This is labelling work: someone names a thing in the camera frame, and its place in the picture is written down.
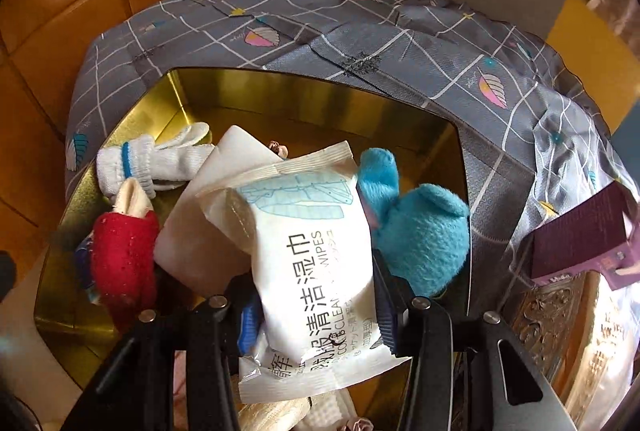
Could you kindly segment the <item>beige mesh cloth roll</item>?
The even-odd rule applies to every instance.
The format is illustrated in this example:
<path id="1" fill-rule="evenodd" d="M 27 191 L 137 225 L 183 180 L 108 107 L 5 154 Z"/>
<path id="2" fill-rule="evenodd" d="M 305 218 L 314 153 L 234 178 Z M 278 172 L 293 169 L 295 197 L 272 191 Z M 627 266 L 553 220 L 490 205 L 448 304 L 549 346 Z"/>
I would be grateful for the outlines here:
<path id="1" fill-rule="evenodd" d="M 295 428 L 310 410 L 309 397 L 248 404 L 238 412 L 239 426 L 242 431 L 288 431 Z"/>

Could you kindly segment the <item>white cleaning wipes pack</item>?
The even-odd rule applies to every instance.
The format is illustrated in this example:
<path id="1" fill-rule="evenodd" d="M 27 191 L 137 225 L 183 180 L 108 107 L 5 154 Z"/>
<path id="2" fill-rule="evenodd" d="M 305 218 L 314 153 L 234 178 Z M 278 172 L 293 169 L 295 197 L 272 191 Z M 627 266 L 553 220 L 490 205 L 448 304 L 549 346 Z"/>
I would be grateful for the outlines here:
<path id="1" fill-rule="evenodd" d="M 400 365 L 376 318 L 369 224 L 349 143 L 208 186 L 198 204 L 250 255 L 262 307 L 239 359 L 245 404 L 341 390 Z"/>

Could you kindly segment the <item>red sock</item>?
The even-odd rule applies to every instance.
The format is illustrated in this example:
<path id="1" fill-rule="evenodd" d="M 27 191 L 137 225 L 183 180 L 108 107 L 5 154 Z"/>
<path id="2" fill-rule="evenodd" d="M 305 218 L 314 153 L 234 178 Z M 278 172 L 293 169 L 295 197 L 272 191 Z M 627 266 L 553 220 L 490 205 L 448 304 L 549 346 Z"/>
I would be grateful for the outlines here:
<path id="1" fill-rule="evenodd" d="M 120 186 L 113 210 L 93 225 L 91 273 L 120 333 L 155 305 L 153 252 L 159 232 L 151 200 L 133 177 Z"/>

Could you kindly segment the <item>white knitted cloth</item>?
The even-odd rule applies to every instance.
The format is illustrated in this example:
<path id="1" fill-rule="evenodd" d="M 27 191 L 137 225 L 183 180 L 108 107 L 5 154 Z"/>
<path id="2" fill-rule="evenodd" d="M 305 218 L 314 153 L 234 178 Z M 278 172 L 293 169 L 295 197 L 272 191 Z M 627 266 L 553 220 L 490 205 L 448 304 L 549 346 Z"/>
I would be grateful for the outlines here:
<path id="1" fill-rule="evenodd" d="M 352 397 L 346 389 L 313 396 L 305 417 L 295 426 L 299 431 L 336 431 L 357 417 Z"/>

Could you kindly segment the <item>blue tissue pack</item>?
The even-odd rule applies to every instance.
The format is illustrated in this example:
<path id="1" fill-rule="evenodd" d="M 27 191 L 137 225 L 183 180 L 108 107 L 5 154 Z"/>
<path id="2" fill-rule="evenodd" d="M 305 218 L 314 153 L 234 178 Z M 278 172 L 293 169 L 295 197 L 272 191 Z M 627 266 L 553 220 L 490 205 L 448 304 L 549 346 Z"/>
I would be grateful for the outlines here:
<path id="1" fill-rule="evenodd" d="M 91 272 L 92 244 L 93 233 L 90 233 L 74 250 L 74 260 L 81 289 L 85 291 L 91 304 L 100 305 L 101 295 L 96 289 L 96 282 Z"/>

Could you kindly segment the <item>blue plush toy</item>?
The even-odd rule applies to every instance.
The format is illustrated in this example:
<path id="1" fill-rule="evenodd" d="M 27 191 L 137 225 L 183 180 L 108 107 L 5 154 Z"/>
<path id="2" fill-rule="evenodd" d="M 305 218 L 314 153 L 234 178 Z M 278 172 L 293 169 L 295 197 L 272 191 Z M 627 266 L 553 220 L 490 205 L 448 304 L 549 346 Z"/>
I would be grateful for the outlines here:
<path id="1" fill-rule="evenodd" d="M 395 156 L 383 148 L 360 154 L 357 189 L 372 247 L 390 273 L 408 281 L 416 295 L 442 293 L 470 251 L 469 206 L 430 183 L 401 194 Z"/>

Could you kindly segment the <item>pink towel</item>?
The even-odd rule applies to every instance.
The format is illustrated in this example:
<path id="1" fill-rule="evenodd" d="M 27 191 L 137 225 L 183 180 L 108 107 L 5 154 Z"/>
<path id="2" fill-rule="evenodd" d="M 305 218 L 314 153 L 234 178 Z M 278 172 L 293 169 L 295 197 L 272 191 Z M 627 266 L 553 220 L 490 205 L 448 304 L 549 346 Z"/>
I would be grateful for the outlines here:
<path id="1" fill-rule="evenodd" d="M 224 178 L 278 161 L 250 133 L 230 126 L 169 213 L 155 240 L 155 262 L 203 298 L 224 293 L 234 276 L 250 270 L 250 256 L 206 220 L 196 195 Z"/>

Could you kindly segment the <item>pink satin scrunchie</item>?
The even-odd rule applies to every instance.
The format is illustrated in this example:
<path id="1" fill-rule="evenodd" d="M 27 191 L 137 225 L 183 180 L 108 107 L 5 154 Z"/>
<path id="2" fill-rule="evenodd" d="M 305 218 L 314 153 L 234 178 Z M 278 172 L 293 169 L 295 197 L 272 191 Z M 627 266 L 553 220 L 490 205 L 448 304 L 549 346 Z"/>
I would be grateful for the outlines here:
<path id="1" fill-rule="evenodd" d="M 373 431 L 374 425 L 365 417 L 352 417 L 338 429 L 340 431 Z"/>

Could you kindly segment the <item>gold metal tray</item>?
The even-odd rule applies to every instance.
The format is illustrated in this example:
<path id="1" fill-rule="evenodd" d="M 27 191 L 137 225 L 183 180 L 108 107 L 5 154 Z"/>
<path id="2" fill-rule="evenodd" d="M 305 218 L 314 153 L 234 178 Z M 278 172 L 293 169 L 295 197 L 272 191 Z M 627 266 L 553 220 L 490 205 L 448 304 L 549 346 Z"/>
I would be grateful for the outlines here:
<path id="1" fill-rule="evenodd" d="M 169 71 L 108 136 L 118 145 L 142 134 L 159 140 L 206 122 L 213 154 L 200 185 L 224 180 L 276 159 L 269 139 L 282 140 L 293 156 L 335 143 L 353 151 L 393 151 L 400 185 L 433 182 L 465 195 L 466 175 L 456 126 L 438 114 L 378 94 L 294 74 L 238 69 L 184 68 Z M 107 204 L 96 172 L 88 169 L 74 191 L 44 259 L 36 296 L 35 323 L 66 373 L 81 387 L 68 415 L 70 430 L 114 427 L 122 407 L 126 425 L 143 427 L 141 340 L 122 339 L 107 311 L 81 289 L 74 252 Z M 462 271 L 441 300 L 409 312 L 411 359 L 368 380 L 357 391 L 372 406 L 384 394 L 398 430 L 448 429 L 451 419 L 454 341 L 452 325 L 469 307 L 471 274 Z"/>

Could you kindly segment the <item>white blue sock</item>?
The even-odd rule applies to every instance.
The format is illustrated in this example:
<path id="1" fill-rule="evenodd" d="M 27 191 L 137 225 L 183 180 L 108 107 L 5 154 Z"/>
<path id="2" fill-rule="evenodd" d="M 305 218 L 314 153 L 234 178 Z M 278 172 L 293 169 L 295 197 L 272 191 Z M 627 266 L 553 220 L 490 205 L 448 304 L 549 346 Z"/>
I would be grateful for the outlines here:
<path id="1" fill-rule="evenodd" d="M 168 142 L 157 144 L 149 134 L 119 146 L 104 147 L 96 156 L 96 177 L 102 194 L 114 199 L 127 178 L 135 178 L 150 199 L 157 191 L 178 188 L 201 169 L 215 146 L 203 143 L 206 122 L 183 128 Z"/>

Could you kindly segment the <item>gold ornate tissue box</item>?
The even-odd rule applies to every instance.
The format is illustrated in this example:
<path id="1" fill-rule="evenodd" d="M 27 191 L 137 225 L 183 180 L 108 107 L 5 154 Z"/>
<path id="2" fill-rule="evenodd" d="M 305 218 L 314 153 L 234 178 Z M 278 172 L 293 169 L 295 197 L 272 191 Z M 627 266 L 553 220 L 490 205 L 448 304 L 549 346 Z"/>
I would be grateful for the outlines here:
<path id="1" fill-rule="evenodd" d="M 634 379 L 639 285 L 613 290 L 596 272 L 511 295 L 506 321 L 579 430 L 599 430 Z"/>

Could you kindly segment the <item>purple cardboard box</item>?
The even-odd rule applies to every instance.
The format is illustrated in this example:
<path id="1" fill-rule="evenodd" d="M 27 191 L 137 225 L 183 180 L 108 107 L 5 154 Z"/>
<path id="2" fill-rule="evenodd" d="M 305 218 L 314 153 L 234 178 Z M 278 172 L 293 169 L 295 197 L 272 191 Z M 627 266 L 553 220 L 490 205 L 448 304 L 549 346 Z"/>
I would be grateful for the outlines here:
<path id="1" fill-rule="evenodd" d="M 533 231 L 532 251 L 537 285 L 597 272 L 611 289 L 626 288 L 639 280 L 639 203 L 613 182 Z"/>

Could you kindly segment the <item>multicolour headboard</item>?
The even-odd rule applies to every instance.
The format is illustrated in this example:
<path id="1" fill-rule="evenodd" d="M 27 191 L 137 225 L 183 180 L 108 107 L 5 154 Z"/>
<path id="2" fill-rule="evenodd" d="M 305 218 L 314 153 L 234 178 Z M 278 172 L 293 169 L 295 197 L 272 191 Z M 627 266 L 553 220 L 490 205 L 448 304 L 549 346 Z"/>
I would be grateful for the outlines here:
<path id="1" fill-rule="evenodd" d="M 639 61 L 583 0 L 453 0 L 512 22 L 560 53 L 599 106 L 614 149 L 639 176 Z"/>

